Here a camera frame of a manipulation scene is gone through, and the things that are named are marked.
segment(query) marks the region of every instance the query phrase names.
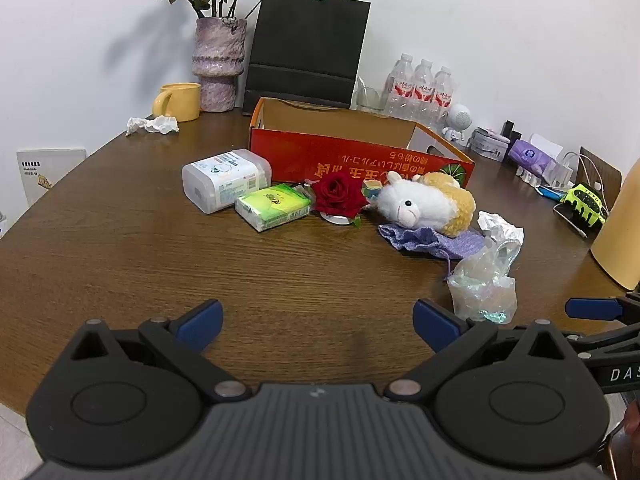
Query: brown plush body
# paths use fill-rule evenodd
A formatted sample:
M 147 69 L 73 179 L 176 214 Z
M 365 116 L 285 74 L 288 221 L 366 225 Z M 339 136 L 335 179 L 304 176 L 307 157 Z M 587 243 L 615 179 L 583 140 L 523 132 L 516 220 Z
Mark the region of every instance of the brown plush body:
M 439 189 L 458 206 L 458 214 L 438 230 L 441 234 L 455 238 L 462 231 L 469 229 L 476 210 L 476 201 L 471 193 L 460 187 L 455 178 L 446 173 L 426 173 L 415 175 L 413 181 Z

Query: white plush head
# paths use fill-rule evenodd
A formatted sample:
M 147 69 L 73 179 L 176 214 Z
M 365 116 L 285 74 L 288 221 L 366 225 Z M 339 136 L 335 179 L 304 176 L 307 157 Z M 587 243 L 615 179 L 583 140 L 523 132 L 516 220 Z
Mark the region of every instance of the white plush head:
M 376 200 L 378 211 L 407 229 L 442 229 L 458 214 L 456 203 L 436 187 L 405 180 L 395 171 L 386 174 L 388 184 Z

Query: water bottle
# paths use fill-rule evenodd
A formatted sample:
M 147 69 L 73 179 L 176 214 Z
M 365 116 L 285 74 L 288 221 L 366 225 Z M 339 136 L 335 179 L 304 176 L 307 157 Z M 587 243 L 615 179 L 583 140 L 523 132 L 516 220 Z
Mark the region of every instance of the water bottle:
M 453 81 L 451 80 L 451 70 L 443 66 L 435 77 L 435 97 L 429 124 L 430 128 L 438 134 L 444 126 L 444 115 L 449 109 L 452 95 Z
M 435 85 L 431 66 L 433 63 L 423 59 L 415 69 L 414 95 L 412 97 L 412 120 L 424 125 L 429 124 Z
M 386 78 L 384 94 L 387 95 L 385 115 L 408 119 L 411 116 L 410 103 L 414 93 L 413 56 L 402 54 Z

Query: purple pouch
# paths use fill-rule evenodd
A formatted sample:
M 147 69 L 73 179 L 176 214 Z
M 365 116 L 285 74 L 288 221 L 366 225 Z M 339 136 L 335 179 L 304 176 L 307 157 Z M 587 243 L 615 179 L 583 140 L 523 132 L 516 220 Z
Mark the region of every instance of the purple pouch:
M 472 229 L 460 233 L 455 238 L 441 235 L 430 227 L 405 229 L 397 224 L 379 225 L 378 232 L 398 251 L 406 249 L 429 253 L 431 256 L 446 260 L 449 264 L 447 275 L 451 274 L 451 260 L 461 260 L 476 254 L 484 247 L 484 236 Z
M 529 144 L 526 140 L 518 139 L 509 151 L 509 158 L 518 166 L 542 178 L 547 165 L 553 161 L 545 152 Z

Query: yellow mug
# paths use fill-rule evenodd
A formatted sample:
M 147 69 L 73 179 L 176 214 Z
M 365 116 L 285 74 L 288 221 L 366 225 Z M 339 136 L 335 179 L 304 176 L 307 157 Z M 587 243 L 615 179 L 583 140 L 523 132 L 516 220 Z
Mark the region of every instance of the yellow mug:
M 151 113 L 175 117 L 178 122 L 193 121 L 200 115 L 200 84 L 171 83 L 160 87 Z

